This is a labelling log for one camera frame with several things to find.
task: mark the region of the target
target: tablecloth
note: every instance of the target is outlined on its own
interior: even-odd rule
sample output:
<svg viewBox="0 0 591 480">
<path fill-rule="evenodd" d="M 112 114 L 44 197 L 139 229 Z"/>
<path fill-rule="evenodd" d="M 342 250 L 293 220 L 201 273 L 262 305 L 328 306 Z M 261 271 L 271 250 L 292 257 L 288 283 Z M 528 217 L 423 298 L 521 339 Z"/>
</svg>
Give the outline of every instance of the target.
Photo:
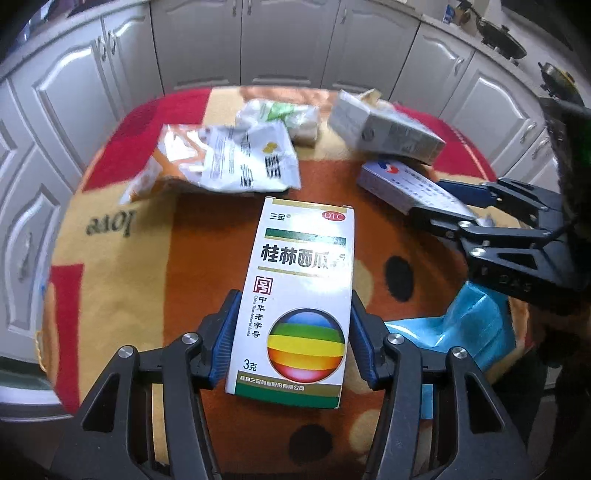
<svg viewBox="0 0 591 480">
<path fill-rule="evenodd" d="M 67 208 L 46 289 L 41 360 L 68 411 L 76 411 L 120 346 L 143 351 L 166 345 L 216 312 L 228 290 L 242 288 L 262 196 L 164 194 L 132 205 L 118 202 L 154 149 L 162 124 L 232 124 L 251 98 L 321 107 L 317 145 L 297 148 L 302 189 L 288 197 L 353 206 L 353 288 L 367 310 L 384 320 L 445 312 L 466 279 L 463 258 L 429 234 L 406 227 L 401 214 L 356 185 L 370 155 L 351 151 L 328 129 L 335 96 L 313 89 L 197 89 L 146 103 L 122 121 Z M 461 133 L 401 108 L 446 141 L 429 175 L 495 179 Z M 493 215 L 499 224 L 515 226 L 514 219 L 498 211 Z M 493 377 L 524 351 L 524 318 L 514 315 L 518 347 L 495 365 Z M 222 385 L 203 393 L 203 401 L 222 472 L 321 469 L 325 478 L 343 479 L 362 472 L 382 394 L 362 381 L 349 350 L 337 410 L 261 403 L 227 395 Z M 161 389 L 154 390 L 154 404 L 157 456 L 165 460 Z"/>
</svg>

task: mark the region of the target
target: yellow pattern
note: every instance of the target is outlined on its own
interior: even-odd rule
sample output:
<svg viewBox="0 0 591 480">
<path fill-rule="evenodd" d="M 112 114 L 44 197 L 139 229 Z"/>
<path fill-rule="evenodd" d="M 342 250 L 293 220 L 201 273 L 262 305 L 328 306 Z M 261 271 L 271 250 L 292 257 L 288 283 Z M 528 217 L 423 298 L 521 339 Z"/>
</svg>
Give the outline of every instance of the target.
<svg viewBox="0 0 591 480">
<path fill-rule="evenodd" d="M 282 352 L 273 349 L 269 349 L 268 353 L 271 362 L 285 365 L 286 367 L 300 368 L 302 370 L 334 370 L 339 366 L 343 359 L 340 355 L 302 355 L 300 353 Z"/>
<path fill-rule="evenodd" d="M 264 153 L 273 153 L 277 147 L 279 147 L 279 145 L 277 145 L 275 142 L 269 142 L 262 150 Z"/>
<path fill-rule="evenodd" d="M 270 335 L 267 346 L 274 350 L 300 355 L 343 356 L 345 353 L 345 346 L 342 343 L 284 335 Z"/>
</svg>

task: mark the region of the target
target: crumpled plastic packet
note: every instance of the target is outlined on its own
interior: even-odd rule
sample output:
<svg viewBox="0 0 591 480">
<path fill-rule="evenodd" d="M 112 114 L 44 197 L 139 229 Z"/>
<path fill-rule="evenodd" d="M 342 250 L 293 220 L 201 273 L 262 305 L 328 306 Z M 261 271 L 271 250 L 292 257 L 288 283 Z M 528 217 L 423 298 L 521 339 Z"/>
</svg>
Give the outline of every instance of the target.
<svg viewBox="0 0 591 480">
<path fill-rule="evenodd" d="M 120 203 L 170 189 L 246 193 L 290 188 L 301 188 L 300 168 L 281 121 L 252 127 L 164 125 L 156 149 Z"/>
<path fill-rule="evenodd" d="M 298 145 L 314 145 L 318 139 L 320 109 L 313 105 L 250 100 L 236 114 L 236 125 L 251 127 L 258 123 L 281 120 L 290 138 Z"/>
</svg>

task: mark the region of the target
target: white cabinet door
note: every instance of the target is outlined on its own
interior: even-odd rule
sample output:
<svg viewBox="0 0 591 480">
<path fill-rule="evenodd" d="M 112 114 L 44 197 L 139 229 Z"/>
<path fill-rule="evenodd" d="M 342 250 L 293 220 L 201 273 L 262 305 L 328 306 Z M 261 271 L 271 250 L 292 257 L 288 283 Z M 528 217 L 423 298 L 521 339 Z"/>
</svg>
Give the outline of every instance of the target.
<svg viewBox="0 0 591 480">
<path fill-rule="evenodd" d="M 369 0 L 343 0 L 322 88 L 353 93 L 377 88 L 388 98 L 419 23 L 416 18 Z"/>
<path fill-rule="evenodd" d="M 242 0 L 154 0 L 151 5 L 165 93 L 240 84 Z"/>
<path fill-rule="evenodd" d="M 103 18 L 103 35 L 125 112 L 163 95 L 154 50 L 150 4 Z"/>
<path fill-rule="evenodd" d="M 72 192 L 35 145 L 0 195 L 0 354 L 35 362 L 51 252 Z"/>
<path fill-rule="evenodd" d="M 542 187 L 560 193 L 558 186 L 558 164 L 556 158 L 552 158 L 540 172 L 531 180 L 532 185 Z"/>
<path fill-rule="evenodd" d="M 320 87 L 339 0 L 243 0 L 243 85 Z"/>
<path fill-rule="evenodd" d="M 530 182 L 548 162 L 554 158 L 554 150 L 548 131 L 544 128 L 542 134 L 535 140 L 527 152 L 519 159 L 515 166 L 505 175 L 513 180 Z"/>
<path fill-rule="evenodd" d="M 478 147 L 503 176 L 544 129 L 536 95 L 476 52 L 441 118 Z"/>
<path fill-rule="evenodd" d="M 0 83 L 0 205 L 4 202 L 16 172 L 34 144 L 35 141 L 17 107 L 12 84 L 4 80 Z"/>
<path fill-rule="evenodd" d="M 473 55 L 460 39 L 421 24 L 390 101 L 439 116 Z"/>
<path fill-rule="evenodd" d="M 124 113 L 102 34 L 100 20 L 86 24 L 11 78 L 39 145 L 72 187 Z"/>
</svg>

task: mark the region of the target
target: metal screw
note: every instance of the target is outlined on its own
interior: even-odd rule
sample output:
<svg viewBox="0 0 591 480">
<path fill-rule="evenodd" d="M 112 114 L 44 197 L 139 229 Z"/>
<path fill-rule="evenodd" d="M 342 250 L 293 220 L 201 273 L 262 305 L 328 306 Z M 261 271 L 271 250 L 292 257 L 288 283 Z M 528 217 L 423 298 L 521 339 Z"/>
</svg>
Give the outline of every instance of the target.
<svg viewBox="0 0 591 480">
<path fill-rule="evenodd" d="M 468 356 L 466 349 L 462 348 L 461 346 L 455 346 L 452 348 L 452 353 L 454 357 L 459 359 L 466 358 Z"/>
<path fill-rule="evenodd" d="M 399 333 L 390 333 L 387 339 L 388 342 L 390 342 L 393 345 L 400 345 L 401 343 L 404 343 L 404 337 Z"/>
<path fill-rule="evenodd" d="M 181 340 L 183 341 L 183 343 L 186 343 L 187 345 L 192 345 L 195 342 L 197 342 L 197 340 L 199 340 L 199 335 L 195 332 L 185 333 Z"/>
<path fill-rule="evenodd" d="M 119 349 L 119 352 L 117 352 L 117 354 L 121 358 L 127 358 L 127 357 L 132 356 L 134 354 L 134 348 L 131 345 L 122 346 Z"/>
<path fill-rule="evenodd" d="M 482 257 L 486 253 L 486 250 L 483 248 L 473 248 L 470 250 L 470 255 L 473 257 Z"/>
</svg>

